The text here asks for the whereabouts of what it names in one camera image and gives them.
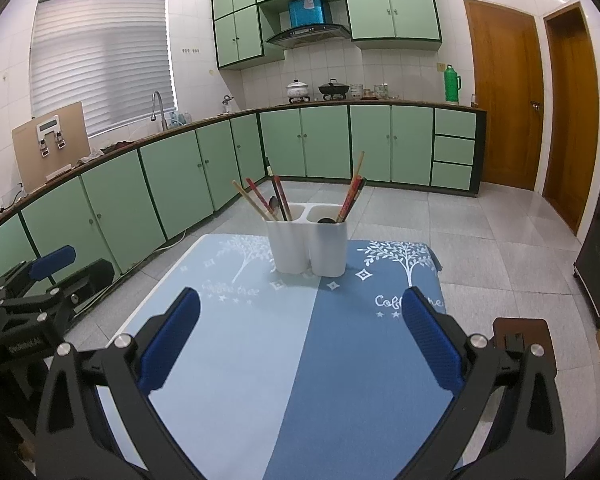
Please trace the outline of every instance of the silver bolt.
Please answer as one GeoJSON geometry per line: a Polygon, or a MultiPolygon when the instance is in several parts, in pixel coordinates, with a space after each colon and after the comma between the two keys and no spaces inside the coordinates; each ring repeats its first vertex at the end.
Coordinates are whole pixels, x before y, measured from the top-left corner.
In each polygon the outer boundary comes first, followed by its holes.
{"type": "Polygon", "coordinates": [[[487,338],[485,338],[485,336],[483,336],[482,334],[473,334],[470,338],[469,341],[471,342],[471,346],[473,346],[474,348],[485,348],[485,346],[487,346],[487,343],[489,342],[487,338]]]}
{"type": "Polygon", "coordinates": [[[60,343],[56,351],[60,356],[67,355],[71,351],[71,345],[69,343],[60,343]]]}
{"type": "Polygon", "coordinates": [[[542,345],[539,345],[538,343],[533,343],[531,345],[531,353],[536,357],[542,357],[544,355],[544,348],[542,348],[542,345]]]}
{"type": "Polygon", "coordinates": [[[113,344],[117,348],[126,348],[131,344],[131,336],[129,334],[120,334],[113,340],[113,344]]]}

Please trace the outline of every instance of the white blind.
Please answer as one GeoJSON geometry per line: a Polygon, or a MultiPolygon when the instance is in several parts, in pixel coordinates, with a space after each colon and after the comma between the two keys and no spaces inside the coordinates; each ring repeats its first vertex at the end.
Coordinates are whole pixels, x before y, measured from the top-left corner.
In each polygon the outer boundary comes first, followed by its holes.
{"type": "Polygon", "coordinates": [[[35,117],[81,101],[88,135],[148,117],[154,90],[174,109],[165,0],[39,2],[30,85],[35,117]]]}

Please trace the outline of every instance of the wall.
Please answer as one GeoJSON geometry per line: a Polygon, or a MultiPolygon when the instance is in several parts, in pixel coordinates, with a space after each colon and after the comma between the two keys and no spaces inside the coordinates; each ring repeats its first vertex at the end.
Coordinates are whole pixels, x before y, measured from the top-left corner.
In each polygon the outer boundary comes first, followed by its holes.
{"type": "MultiPolygon", "coordinates": [[[[38,0],[11,0],[0,16],[0,207],[20,189],[11,130],[30,120],[29,47],[38,0]]],[[[239,72],[218,73],[210,0],[168,0],[169,34],[176,98],[194,119],[222,111],[229,93],[244,105],[239,72]],[[183,48],[200,50],[184,54],[183,48]]],[[[118,140],[139,139],[159,129],[160,122],[123,126],[90,139],[94,148],[118,140]]]]}
{"type": "MultiPolygon", "coordinates": [[[[542,66],[544,72],[544,133],[541,158],[536,180],[536,191],[544,187],[548,165],[552,129],[552,78],[544,16],[577,0],[483,0],[536,17],[542,66]]],[[[598,67],[600,83],[600,13],[591,0],[579,0],[586,13],[591,40],[598,67]]],[[[286,100],[285,86],[294,78],[310,86],[313,98],[321,99],[318,86],[335,77],[348,84],[364,83],[373,89],[374,84],[388,83],[390,93],[410,100],[443,101],[442,74],[436,63],[451,63],[462,76],[461,104],[468,105],[474,92],[474,61],[468,21],[462,0],[436,0],[440,16],[443,44],[436,53],[416,50],[360,50],[350,41],[333,41],[312,44],[287,50],[285,60],[242,71],[248,107],[267,106],[286,100]]],[[[598,133],[598,158],[593,175],[591,192],[578,231],[584,240],[600,190],[600,130],[598,133]]]]}

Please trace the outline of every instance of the brown door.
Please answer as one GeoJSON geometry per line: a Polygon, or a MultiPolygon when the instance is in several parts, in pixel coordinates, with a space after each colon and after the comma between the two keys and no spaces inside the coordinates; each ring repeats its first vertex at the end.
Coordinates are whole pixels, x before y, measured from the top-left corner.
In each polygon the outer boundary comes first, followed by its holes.
{"type": "Polygon", "coordinates": [[[554,82],[554,122],[544,197],[576,232],[598,146],[598,72],[579,4],[545,18],[554,82]]]}
{"type": "Polygon", "coordinates": [[[533,189],[542,142],[542,61],[533,16],[464,0],[475,94],[487,110],[482,179],[533,189]]]}

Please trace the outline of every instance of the sink faucet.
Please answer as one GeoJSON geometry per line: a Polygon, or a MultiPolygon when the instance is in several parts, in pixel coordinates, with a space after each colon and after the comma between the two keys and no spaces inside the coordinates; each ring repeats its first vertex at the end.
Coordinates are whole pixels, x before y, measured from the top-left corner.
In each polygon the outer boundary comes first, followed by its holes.
{"type": "Polygon", "coordinates": [[[162,106],[162,97],[160,96],[160,92],[157,90],[154,92],[154,96],[152,97],[151,103],[151,120],[155,121],[155,97],[158,96],[158,102],[160,104],[160,115],[162,116],[162,130],[166,132],[169,127],[167,126],[167,119],[164,118],[164,107],[162,106]]]}

